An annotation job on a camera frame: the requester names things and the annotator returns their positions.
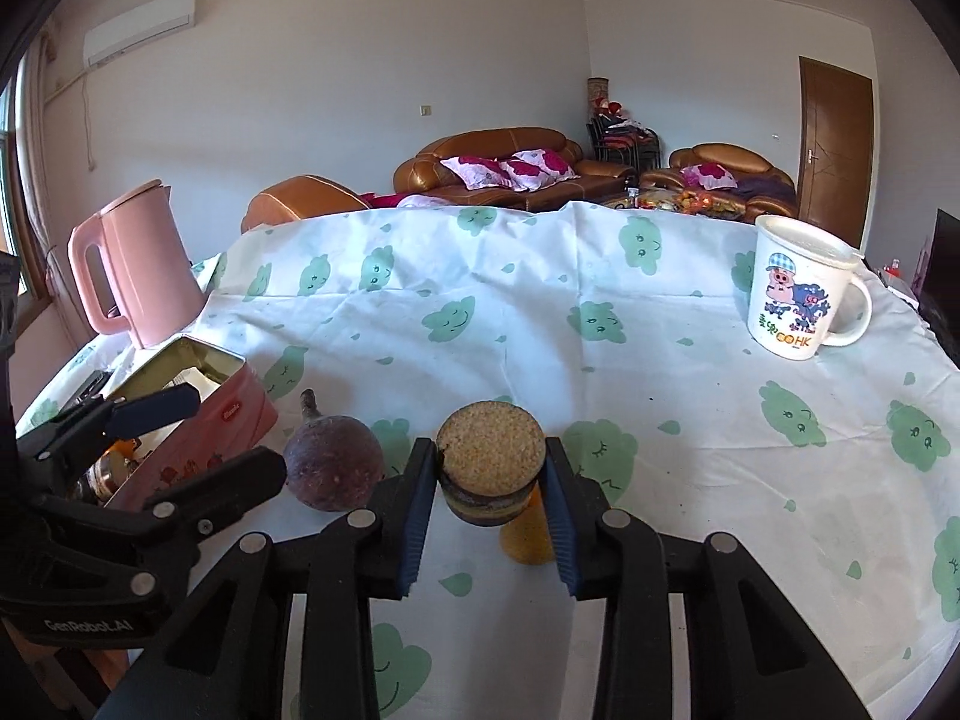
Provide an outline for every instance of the brown leather sofa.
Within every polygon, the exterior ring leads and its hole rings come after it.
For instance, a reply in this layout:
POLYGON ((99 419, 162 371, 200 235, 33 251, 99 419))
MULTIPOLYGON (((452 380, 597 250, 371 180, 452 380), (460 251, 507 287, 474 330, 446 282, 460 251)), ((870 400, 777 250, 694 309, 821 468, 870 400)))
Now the brown leather sofa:
POLYGON ((260 224, 274 226, 298 218, 363 211, 368 207, 357 194, 336 181, 320 175, 295 175, 267 187, 250 201, 240 232, 260 224))
POLYGON ((525 211, 553 211, 568 200, 593 199, 620 191, 633 175, 634 169, 627 165, 584 159, 582 148, 555 129, 510 127, 463 132, 440 138, 421 148, 415 157, 397 168, 394 189, 442 197, 457 205, 496 205, 525 211), (504 159, 517 151, 531 148, 552 148, 573 165, 579 177, 537 191, 511 191, 501 187, 469 191, 456 173, 440 165, 441 160, 450 157, 504 159))
MULTIPOLYGON (((685 189, 681 167, 700 165, 704 162, 717 162, 729 170, 737 180, 748 175, 765 178, 774 178, 794 189, 793 179, 783 170, 774 167, 755 151, 733 146, 731 143, 700 143, 693 148, 680 148, 670 154, 670 167, 661 167, 657 170, 647 170, 640 175, 640 186, 661 187, 664 189, 685 189)), ((720 190, 713 190, 712 194, 727 196, 720 190)), ((775 214, 782 217, 797 218, 800 206, 797 201, 775 199, 774 197, 756 196, 746 201, 746 214, 743 221, 752 224, 761 214, 775 214)))

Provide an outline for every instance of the fruit stem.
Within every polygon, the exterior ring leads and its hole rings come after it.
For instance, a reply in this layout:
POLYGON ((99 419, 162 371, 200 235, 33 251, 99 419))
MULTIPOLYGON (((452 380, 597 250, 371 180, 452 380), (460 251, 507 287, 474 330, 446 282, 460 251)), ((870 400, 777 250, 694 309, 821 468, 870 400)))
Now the fruit stem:
POLYGON ((317 410, 317 396, 309 387, 301 392, 301 413, 304 415, 304 422, 313 422, 322 416, 317 410))

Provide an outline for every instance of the pink floral pillow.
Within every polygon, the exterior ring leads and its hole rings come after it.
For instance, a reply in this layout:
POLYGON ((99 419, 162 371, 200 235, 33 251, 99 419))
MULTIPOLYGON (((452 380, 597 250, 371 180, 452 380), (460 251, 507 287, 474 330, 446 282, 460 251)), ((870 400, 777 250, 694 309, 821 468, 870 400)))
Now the pink floral pillow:
POLYGON ((376 194, 375 191, 366 191, 360 196, 360 199, 371 208, 395 208, 408 194, 413 193, 402 191, 399 194, 376 194))
POLYGON ((510 186, 514 191, 536 191, 557 183, 557 177, 521 159, 507 159, 500 166, 510 176, 510 186))
POLYGON ((681 167, 680 175, 683 175, 685 186, 703 189, 736 189, 736 179, 733 174, 717 162, 681 167))
POLYGON ((566 181, 570 178, 576 178, 573 167, 570 167, 560 154, 551 148, 534 148, 531 151, 517 151, 511 159, 518 159, 521 162, 529 162, 536 165, 544 172, 549 173, 558 181, 566 181))
POLYGON ((397 204, 397 208, 446 208, 446 206, 453 204, 450 200, 444 200, 442 197, 431 197, 429 194, 407 194, 397 204))
POLYGON ((440 165, 449 167, 467 185, 467 189, 504 187, 512 189, 510 176, 496 160, 484 157, 450 157, 440 160, 440 165))

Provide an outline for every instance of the round cookie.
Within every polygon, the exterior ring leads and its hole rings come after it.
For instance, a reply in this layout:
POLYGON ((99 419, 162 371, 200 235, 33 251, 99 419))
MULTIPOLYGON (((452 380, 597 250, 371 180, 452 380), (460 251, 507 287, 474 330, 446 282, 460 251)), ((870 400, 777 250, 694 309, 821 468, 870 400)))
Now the round cookie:
POLYGON ((483 400, 456 410, 437 435, 440 488, 473 525, 502 525, 527 504, 544 464, 544 431, 512 403, 483 400))

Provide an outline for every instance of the white mug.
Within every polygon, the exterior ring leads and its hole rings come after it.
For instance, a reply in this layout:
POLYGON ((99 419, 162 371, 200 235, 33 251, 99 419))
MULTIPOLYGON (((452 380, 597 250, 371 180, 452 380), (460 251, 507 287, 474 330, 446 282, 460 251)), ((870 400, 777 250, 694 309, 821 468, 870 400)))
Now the white mug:
POLYGON ((872 301, 853 270, 860 253, 834 235, 795 218, 757 217, 757 259, 747 329, 763 348, 787 360, 809 360, 821 343, 847 346, 864 334, 872 301), (867 306, 851 329, 830 331, 848 285, 867 306))

